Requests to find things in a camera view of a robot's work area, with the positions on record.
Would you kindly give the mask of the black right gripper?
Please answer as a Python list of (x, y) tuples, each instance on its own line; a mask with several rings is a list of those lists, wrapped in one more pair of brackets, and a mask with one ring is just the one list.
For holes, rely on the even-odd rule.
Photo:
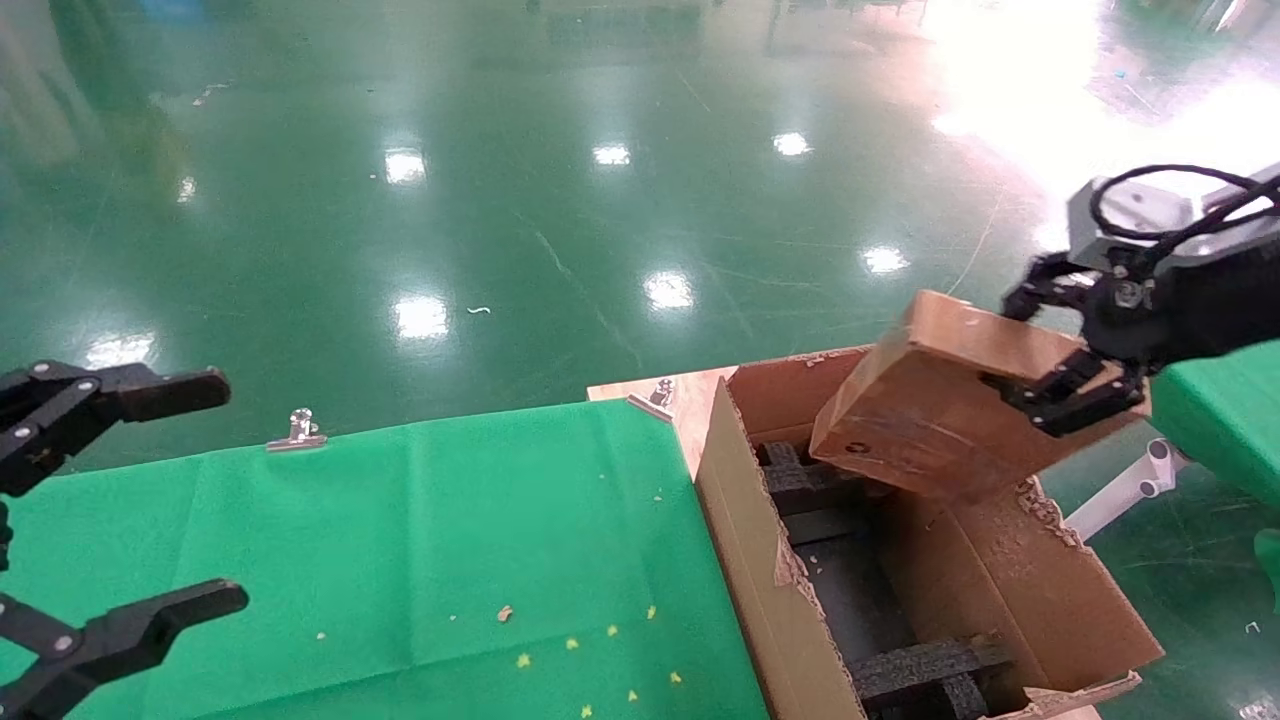
[(1147, 418), (1149, 369), (1221, 357), (1279, 337), (1279, 252), (1272, 236), (1199, 265), (1172, 265), (1134, 309), (1117, 305), (1101, 272), (1068, 252), (1032, 259), (1004, 296), (1004, 316), (1042, 307), (1094, 318), (1087, 345), (1023, 345), (980, 355), (982, 380), (1039, 432), (1066, 438)]

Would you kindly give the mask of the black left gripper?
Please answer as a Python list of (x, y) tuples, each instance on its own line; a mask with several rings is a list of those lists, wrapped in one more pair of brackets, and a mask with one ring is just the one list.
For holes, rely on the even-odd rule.
[[(87, 369), (44, 360), (3, 375), (1, 489), (20, 497), (118, 423), (220, 407), (230, 383), (216, 368), (163, 375), (141, 363)], [(0, 502), (0, 571), (10, 566), (9, 507)], [(102, 685), (160, 666), (180, 633), (247, 609), (250, 594), (210, 580), (118, 606), (72, 626), (3, 594), (3, 641), (35, 661), (3, 685), (3, 717), (64, 719)]]

